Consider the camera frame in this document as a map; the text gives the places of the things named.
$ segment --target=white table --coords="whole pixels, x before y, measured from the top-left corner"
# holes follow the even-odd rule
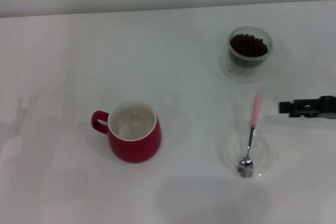
[[[336,1],[0,19],[3,224],[336,221],[336,121],[289,119],[279,101],[336,95]],[[277,71],[226,78],[218,59],[242,25],[283,43]],[[273,154],[259,179],[231,173],[218,145],[259,130]],[[163,142],[142,164],[117,159],[95,110],[141,99]]]

